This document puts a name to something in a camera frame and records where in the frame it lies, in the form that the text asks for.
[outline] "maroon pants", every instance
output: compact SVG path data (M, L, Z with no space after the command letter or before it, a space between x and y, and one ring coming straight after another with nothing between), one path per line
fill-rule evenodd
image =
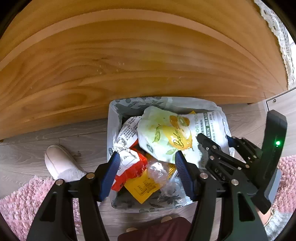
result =
M190 226L186 218L173 218L148 228L121 234L117 241L185 241Z

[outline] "shaggy pink carpet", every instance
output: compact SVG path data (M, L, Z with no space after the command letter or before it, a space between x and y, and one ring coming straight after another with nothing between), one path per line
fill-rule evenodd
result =
M282 177L273 208L282 213L292 213L296 208L296 155L280 159L278 168ZM18 191L0 200L0 212L17 235L25 241L32 221L50 190L54 180L34 177ZM78 200L73 200L73 213L76 229L81 226Z

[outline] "yellow packaging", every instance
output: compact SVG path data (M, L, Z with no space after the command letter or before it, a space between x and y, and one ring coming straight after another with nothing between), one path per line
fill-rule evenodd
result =
M174 164L169 164L169 178L176 170ZM125 188L133 195L139 203L143 204L152 193L160 189L160 185L156 183L152 178L149 178L147 175L147 169L143 172L142 176L128 179L124 184Z

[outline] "bolt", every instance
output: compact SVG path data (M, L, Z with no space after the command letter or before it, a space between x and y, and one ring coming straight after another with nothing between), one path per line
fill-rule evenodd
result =
M58 180L56 180L56 184L57 184L58 186L61 186L61 185L63 184L63 182L64 182L63 179L58 179Z
M200 177L201 177L202 179L207 179L207 178L209 177L209 175L206 174L205 172L202 172L202 173L200 174Z
M232 180L231 180L231 183L232 183L233 185L237 186L237 185L239 184L239 181L236 180L236 179L232 179Z
M94 175L93 172L90 172L90 173L86 174L87 179L93 179L94 177L95 177L95 175Z

